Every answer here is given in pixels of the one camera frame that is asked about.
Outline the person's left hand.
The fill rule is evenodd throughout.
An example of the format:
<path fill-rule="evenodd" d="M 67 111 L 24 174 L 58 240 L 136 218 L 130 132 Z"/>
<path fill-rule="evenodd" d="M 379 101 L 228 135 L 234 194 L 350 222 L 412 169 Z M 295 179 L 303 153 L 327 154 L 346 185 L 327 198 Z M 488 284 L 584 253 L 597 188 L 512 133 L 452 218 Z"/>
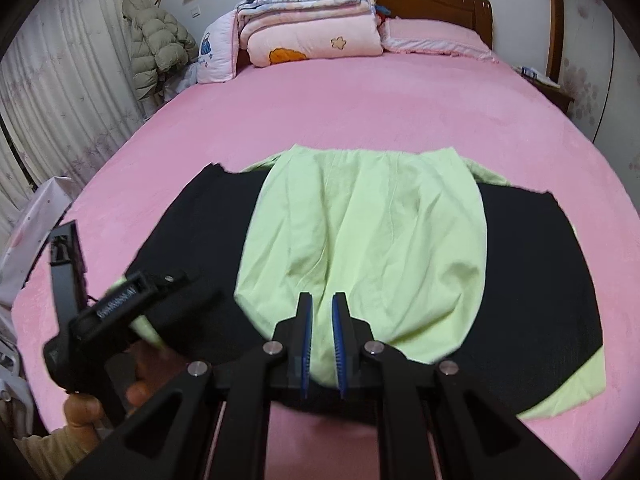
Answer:
<path fill-rule="evenodd" d="M 125 371 L 116 379 L 119 405 L 132 413 L 152 398 L 172 378 L 183 372 L 189 361 L 168 348 L 157 349 L 140 340 L 126 352 Z M 83 393 L 70 393 L 64 403 L 65 430 L 89 453 L 101 442 L 98 423 L 104 419 L 100 401 Z"/>

